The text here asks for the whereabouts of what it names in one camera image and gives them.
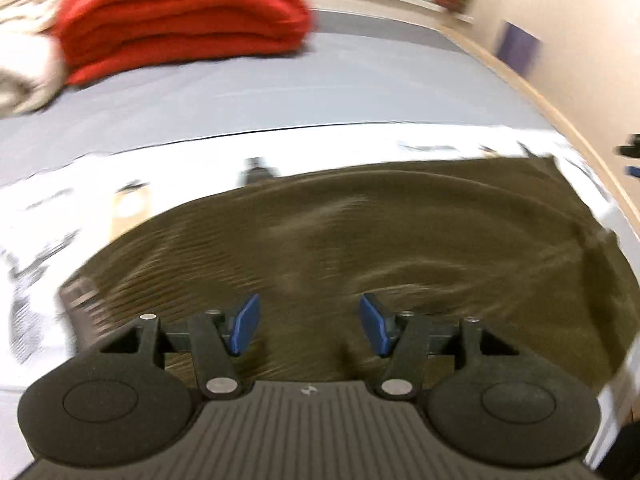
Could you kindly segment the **dark olive corduroy pants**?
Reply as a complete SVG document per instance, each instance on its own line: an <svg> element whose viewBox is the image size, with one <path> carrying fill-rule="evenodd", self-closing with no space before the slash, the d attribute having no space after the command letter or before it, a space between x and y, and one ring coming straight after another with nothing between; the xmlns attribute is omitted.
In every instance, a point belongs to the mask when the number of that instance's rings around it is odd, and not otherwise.
<svg viewBox="0 0 640 480"><path fill-rule="evenodd" d="M166 323L250 295L262 319L248 379L376 372L357 318L475 315L600 389L639 329L639 285L615 234L553 160L388 162L277 178L143 222L62 286L74 325L102 336L138 314Z"/></svg>

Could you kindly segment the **grey printed bed sheet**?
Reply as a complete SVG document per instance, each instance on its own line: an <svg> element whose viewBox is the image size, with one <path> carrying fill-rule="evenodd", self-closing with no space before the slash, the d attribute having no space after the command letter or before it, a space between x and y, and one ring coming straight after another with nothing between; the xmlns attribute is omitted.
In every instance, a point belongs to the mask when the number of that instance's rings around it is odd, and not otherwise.
<svg viewBox="0 0 640 480"><path fill-rule="evenodd" d="M18 192L145 183L152 208L236 188L247 159L278 174L398 159L551 155L631 264L639 241L584 141L441 32L322 11L306 52L123 73L1 123L2 240L32 249Z"/></svg>

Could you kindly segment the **red folded quilt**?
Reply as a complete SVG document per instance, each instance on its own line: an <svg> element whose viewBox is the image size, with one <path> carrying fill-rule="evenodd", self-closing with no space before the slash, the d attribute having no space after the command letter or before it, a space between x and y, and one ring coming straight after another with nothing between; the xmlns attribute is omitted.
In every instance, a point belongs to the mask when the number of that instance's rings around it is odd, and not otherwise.
<svg viewBox="0 0 640 480"><path fill-rule="evenodd" d="M54 26L72 86L126 70L298 50L304 0L64 0Z"/></svg>

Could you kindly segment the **purple rolled yoga mat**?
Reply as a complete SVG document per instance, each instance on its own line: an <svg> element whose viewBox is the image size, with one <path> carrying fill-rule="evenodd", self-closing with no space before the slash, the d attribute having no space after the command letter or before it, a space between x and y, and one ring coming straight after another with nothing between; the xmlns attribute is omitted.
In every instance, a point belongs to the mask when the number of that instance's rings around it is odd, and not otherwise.
<svg viewBox="0 0 640 480"><path fill-rule="evenodd" d="M542 42L537 36L518 25L505 22L496 57L518 76L527 78L541 46Z"/></svg>

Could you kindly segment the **wooden bed frame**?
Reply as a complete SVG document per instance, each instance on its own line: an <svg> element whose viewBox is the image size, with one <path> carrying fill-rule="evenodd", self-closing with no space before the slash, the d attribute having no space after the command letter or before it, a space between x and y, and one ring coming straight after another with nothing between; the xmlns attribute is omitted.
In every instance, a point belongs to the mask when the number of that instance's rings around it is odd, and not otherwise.
<svg viewBox="0 0 640 480"><path fill-rule="evenodd" d="M520 96L526 99L536 108L550 124L574 145L574 148L582 155L588 164L596 170L597 176L605 184L618 206L623 211L627 221L636 234L639 234L639 208L634 204L628 193L615 177L614 172L606 161L597 153L591 143L569 122L563 114L557 110L541 93L539 93L527 80L511 70L509 66L499 61L487 50L466 38L461 32L446 26L438 25L436 29L461 48L465 53L471 55L478 62L489 68L499 78L506 82Z"/></svg>

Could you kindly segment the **cream folded fleece blanket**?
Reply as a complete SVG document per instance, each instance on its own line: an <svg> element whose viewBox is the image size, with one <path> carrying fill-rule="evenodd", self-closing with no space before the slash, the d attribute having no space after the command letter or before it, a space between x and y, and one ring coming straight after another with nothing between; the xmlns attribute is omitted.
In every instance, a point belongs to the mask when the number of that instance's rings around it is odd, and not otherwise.
<svg viewBox="0 0 640 480"><path fill-rule="evenodd" d="M63 0L1 0L1 115L39 110L65 84L66 66L50 35Z"/></svg>

